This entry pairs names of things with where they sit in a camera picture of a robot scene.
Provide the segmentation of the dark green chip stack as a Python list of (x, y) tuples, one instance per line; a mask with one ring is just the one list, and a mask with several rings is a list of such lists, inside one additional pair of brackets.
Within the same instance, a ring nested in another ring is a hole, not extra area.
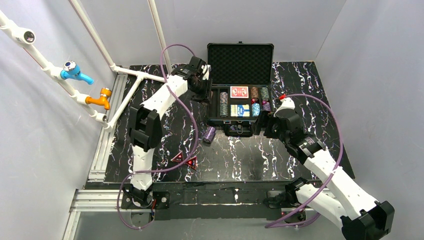
[(221, 118), (227, 118), (228, 117), (228, 104), (227, 103), (221, 103), (220, 104), (219, 116)]

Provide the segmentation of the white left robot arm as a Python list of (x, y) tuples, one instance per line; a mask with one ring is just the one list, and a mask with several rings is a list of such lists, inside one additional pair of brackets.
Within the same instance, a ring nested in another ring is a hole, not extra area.
[(139, 107), (129, 108), (128, 133), (132, 149), (132, 176), (125, 194), (130, 200), (148, 207), (152, 202), (150, 187), (153, 183), (152, 166), (155, 148), (163, 137), (162, 117), (174, 102), (186, 92), (192, 100), (207, 104), (212, 82), (211, 67), (201, 58), (193, 56), (188, 64), (176, 67), (164, 78), (164, 84)]

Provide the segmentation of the grey pink chip stack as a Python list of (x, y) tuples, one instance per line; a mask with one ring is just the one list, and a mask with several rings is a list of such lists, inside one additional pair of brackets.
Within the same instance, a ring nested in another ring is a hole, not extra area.
[(220, 104), (227, 104), (228, 103), (228, 93), (227, 92), (221, 92), (219, 96)]

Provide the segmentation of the black poker case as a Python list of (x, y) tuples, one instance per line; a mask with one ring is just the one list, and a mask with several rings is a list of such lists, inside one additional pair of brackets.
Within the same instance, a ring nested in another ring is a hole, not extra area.
[(211, 103), (206, 110), (210, 126), (228, 137), (251, 137), (252, 125), (263, 109), (271, 110), (271, 43), (209, 43)]

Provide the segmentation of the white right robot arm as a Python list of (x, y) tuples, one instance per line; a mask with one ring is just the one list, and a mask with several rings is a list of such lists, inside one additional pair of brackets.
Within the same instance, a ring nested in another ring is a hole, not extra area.
[(391, 232), (394, 207), (368, 194), (337, 165), (323, 142), (304, 130), (290, 99), (275, 112), (262, 110), (252, 129), (255, 135), (264, 129), (265, 137), (280, 140), (332, 193), (329, 196), (300, 177), (285, 186), (285, 202), (306, 204), (334, 223), (346, 240), (380, 240)]

